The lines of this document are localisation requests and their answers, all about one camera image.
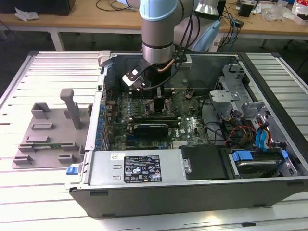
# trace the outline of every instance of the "wooden desk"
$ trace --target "wooden desk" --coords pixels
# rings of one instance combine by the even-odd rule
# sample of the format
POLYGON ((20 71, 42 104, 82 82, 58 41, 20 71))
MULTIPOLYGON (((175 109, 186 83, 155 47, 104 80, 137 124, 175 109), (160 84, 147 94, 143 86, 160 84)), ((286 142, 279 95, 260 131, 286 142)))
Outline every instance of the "wooden desk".
MULTIPOLYGON (((12 30, 49 32, 57 51, 64 51, 60 32, 141 34, 141 17, 138 11, 106 12, 96 8, 96 1, 76 0, 76 4, 69 16, 40 14, 40 19, 24 22, 13 14, 0 14, 0 19, 12 30)), ((284 22, 266 22, 260 14, 251 14, 249 18, 240 17, 237 16, 237 10, 229 8, 233 2, 234 0, 228 0, 227 7, 233 17, 244 22, 239 34, 240 37, 308 39, 308 26, 298 25, 290 19, 285 19, 284 22)), ((111 9, 105 0, 102 0, 99 6, 111 9)), ((229 22, 226 19, 222 19, 221 22, 218 39, 223 37, 229 30, 229 22)))

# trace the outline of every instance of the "desk leg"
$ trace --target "desk leg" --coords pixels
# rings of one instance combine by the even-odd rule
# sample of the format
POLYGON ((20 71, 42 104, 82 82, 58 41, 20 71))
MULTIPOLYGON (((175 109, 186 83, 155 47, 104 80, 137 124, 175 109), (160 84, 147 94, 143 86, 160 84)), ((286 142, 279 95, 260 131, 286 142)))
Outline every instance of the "desk leg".
POLYGON ((224 33, 218 33, 216 35, 216 38, 214 39, 212 45, 210 46, 210 48, 208 49, 209 52, 217 52, 217 49, 219 47, 221 38, 224 36, 224 33))
POLYGON ((5 33, 4 33, 4 30, 0 30, 0 40, 4 41, 6 39, 7 39, 7 37, 6 37, 5 33))
POLYGON ((51 30, 49 33, 51 35, 56 51, 65 51, 60 32, 57 30, 51 30))
POLYGON ((266 39, 266 38, 262 39, 262 41, 261 41, 260 44, 259 44, 259 47, 260 47, 260 48, 263 48, 263 47, 265 46, 265 43, 267 42, 267 40, 268 40, 268 39, 266 39))

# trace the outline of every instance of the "power supply label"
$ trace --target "power supply label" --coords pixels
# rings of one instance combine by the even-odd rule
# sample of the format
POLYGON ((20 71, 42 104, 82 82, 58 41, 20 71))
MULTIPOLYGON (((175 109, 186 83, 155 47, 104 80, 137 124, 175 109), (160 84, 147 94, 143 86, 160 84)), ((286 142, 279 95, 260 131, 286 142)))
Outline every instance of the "power supply label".
POLYGON ((162 171, 158 155, 125 156, 124 182, 149 183, 162 181, 162 171))

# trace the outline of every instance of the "black box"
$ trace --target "black box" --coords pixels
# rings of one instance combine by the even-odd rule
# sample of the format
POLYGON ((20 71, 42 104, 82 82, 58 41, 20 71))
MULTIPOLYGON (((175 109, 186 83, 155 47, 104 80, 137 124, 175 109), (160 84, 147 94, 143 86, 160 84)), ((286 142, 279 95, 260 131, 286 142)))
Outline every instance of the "black box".
POLYGON ((15 7, 21 11, 69 15, 75 0, 0 0, 0 13, 15 13, 15 7))
POLYGON ((239 9, 239 16, 249 17, 253 8, 254 8, 253 4, 242 3, 239 9))

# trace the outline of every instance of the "blue drive latch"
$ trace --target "blue drive latch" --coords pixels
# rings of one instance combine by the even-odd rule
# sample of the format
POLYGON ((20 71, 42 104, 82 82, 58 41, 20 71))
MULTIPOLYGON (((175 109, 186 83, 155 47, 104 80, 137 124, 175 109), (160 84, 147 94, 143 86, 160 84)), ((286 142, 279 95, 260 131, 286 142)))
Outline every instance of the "blue drive latch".
POLYGON ((239 161, 239 160, 253 160, 254 158, 252 157, 250 151, 236 151, 232 153, 232 157, 234 161, 239 161))

